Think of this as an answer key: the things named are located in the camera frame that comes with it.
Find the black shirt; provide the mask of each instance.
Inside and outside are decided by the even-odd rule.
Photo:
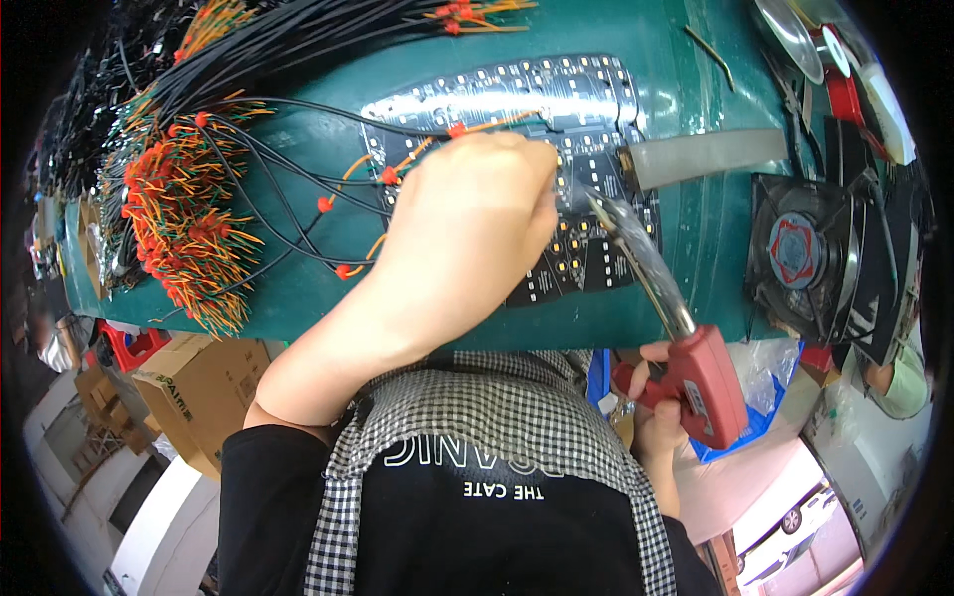
[[[328,448],[257,426],[222,449],[221,594],[302,594]],[[719,594],[683,525],[663,521],[680,596]],[[603,484],[422,436],[363,481],[355,594],[642,594],[629,500]]]

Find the cooling fan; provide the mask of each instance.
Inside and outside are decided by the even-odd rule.
[[[752,299],[815,343],[845,328],[861,268],[866,205],[831,184],[755,174],[745,270]]]

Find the hand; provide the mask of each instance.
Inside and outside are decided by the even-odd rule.
[[[880,394],[886,396],[891,390],[894,381],[894,363],[888,362],[885,366],[869,364],[864,369],[864,382],[874,387]]]
[[[556,151],[515,133],[468,134],[402,184],[387,240],[361,285],[424,353],[486,319],[556,227]]]
[[[628,398],[638,400],[650,378],[650,362],[669,359],[668,341],[657,341],[639,348],[643,358],[633,370]],[[673,452],[686,441],[682,428],[682,406],[677,400],[663,400],[654,410],[637,404],[633,414],[633,454],[644,466],[661,461],[672,466]]]

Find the pliers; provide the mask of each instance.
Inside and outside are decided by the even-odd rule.
[[[821,154],[821,145],[819,144],[818,138],[815,136],[815,133],[812,132],[811,126],[811,108],[802,106],[802,101],[798,100],[798,96],[795,94],[795,90],[792,89],[792,86],[785,80],[782,76],[781,66],[778,64],[776,59],[772,57],[765,50],[762,51],[762,56],[765,58],[765,62],[769,65],[769,72],[772,74],[772,78],[775,79],[776,87],[778,87],[778,92],[782,97],[782,104],[785,107],[785,111],[788,112],[789,120],[789,144],[792,146],[792,156],[789,159],[792,161],[792,169],[795,171],[795,175],[806,178],[805,169],[802,164],[801,159],[801,138],[804,136],[805,140],[808,141],[808,146],[812,150],[812,156],[815,158],[815,166],[818,171],[819,176],[825,178],[825,160],[824,156]],[[811,104],[811,88],[808,86],[809,83],[806,81],[802,87],[803,99],[810,106]]]

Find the red stool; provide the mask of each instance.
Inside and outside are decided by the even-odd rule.
[[[140,333],[136,336],[133,343],[126,345],[126,333],[114,329],[105,320],[99,320],[99,331],[105,333],[110,343],[113,345],[116,363],[119,364],[119,370],[128,373],[149,359],[159,348],[169,343],[172,339],[169,334],[165,337],[159,333],[158,329],[148,329],[146,333]]]

